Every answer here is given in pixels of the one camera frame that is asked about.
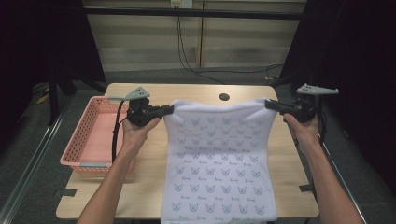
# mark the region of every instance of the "black backdrop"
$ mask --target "black backdrop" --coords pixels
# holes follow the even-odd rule
[[[59,10],[68,7],[81,10]],[[105,81],[80,0],[2,0],[0,38],[1,145],[30,102],[33,86],[48,82],[51,73],[59,84],[80,78]]]
[[[281,77],[339,89],[325,101],[396,195],[396,2],[308,1]]]

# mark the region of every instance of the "patterned towel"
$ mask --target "patterned towel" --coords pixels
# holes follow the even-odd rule
[[[237,105],[175,100],[164,117],[169,149],[161,223],[277,219],[267,166],[276,112],[265,98]]]

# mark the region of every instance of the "hand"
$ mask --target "hand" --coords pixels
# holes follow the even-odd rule
[[[146,126],[137,127],[133,125],[128,119],[122,122],[123,137],[122,137],[122,153],[127,153],[131,158],[135,157],[139,149],[143,146],[148,133],[151,131],[161,119],[152,119]]]
[[[300,150],[309,156],[316,148],[321,148],[318,137],[318,118],[314,117],[306,123],[300,123],[293,115],[285,114],[284,119],[291,126],[291,135],[297,138]]]

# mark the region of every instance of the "pink basket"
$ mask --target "pink basket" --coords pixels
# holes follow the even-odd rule
[[[88,102],[75,129],[61,164],[78,172],[105,173],[111,167],[111,145],[118,104],[111,104],[105,96],[94,96]],[[125,118],[128,105],[123,105],[120,119]],[[117,140],[117,151],[122,145],[122,125]],[[131,162],[129,172],[133,170]]]

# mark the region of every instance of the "cable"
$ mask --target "cable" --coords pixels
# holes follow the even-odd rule
[[[290,79],[292,79],[293,77],[296,77],[300,73],[301,73],[301,70],[296,70],[296,71],[290,73],[288,76],[283,76],[283,77],[277,79],[275,82],[271,83],[269,86],[271,86],[272,88],[276,88],[280,85],[286,84],[286,83],[288,83],[288,81]]]
[[[181,52],[180,52],[180,47],[181,47],[181,52],[183,53],[184,56],[184,61],[186,62],[186,65],[183,63],[183,60],[181,58]],[[237,74],[254,74],[254,73],[265,73],[267,74],[267,80],[270,79],[268,71],[275,69],[279,66],[282,66],[283,63],[280,64],[272,64],[266,67],[265,69],[262,70],[256,70],[256,71],[230,71],[230,70],[206,70],[206,71],[196,71],[191,68],[189,61],[187,60],[186,52],[184,50],[184,43],[183,43],[183,37],[181,34],[181,25],[180,25],[180,17],[177,17],[177,50],[178,50],[178,58],[180,60],[181,65],[186,69],[187,71],[193,72],[195,75],[200,76],[200,77],[206,77],[211,80],[214,80],[216,82],[219,82],[221,84],[225,84],[224,82],[221,82],[213,77],[208,77],[208,76],[203,76],[202,73],[237,73]]]
[[[120,121],[120,124],[122,124],[126,119],[128,119],[128,118],[124,118],[124,119],[122,119],[121,121]]]
[[[182,52],[183,52],[183,55],[184,55],[184,60],[186,61],[186,64],[187,64],[188,67],[186,67],[186,65],[185,65],[185,64],[183,63],[183,61],[181,60],[180,44],[181,44],[181,49],[182,49]],[[178,58],[180,59],[180,63],[181,63],[181,65],[184,67],[184,69],[186,69],[187,71],[190,71],[190,72],[194,73],[195,75],[197,75],[197,76],[199,76],[199,77],[206,77],[206,78],[209,78],[209,79],[211,79],[211,80],[213,80],[213,81],[216,81],[216,82],[218,82],[218,83],[220,83],[220,84],[225,85],[224,82],[222,82],[222,81],[220,81],[220,80],[217,80],[217,79],[215,79],[215,78],[213,78],[213,77],[207,77],[207,76],[200,75],[199,73],[197,73],[196,71],[194,71],[194,70],[190,67],[189,61],[187,60],[186,52],[185,52],[185,50],[184,50],[183,38],[182,38],[182,35],[181,35],[181,27],[180,27],[180,17],[177,17],[177,50],[178,50]]]
[[[114,160],[116,159],[117,156],[117,138],[119,136],[119,129],[120,129],[120,125],[121,122],[124,121],[124,119],[119,122],[120,120],[120,112],[122,110],[122,105],[123,105],[124,101],[121,100],[120,105],[119,105],[119,109],[117,111],[117,116],[116,116],[116,124],[114,125],[114,131],[113,131],[113,141],[111,144],[111,161],[114,162]]]

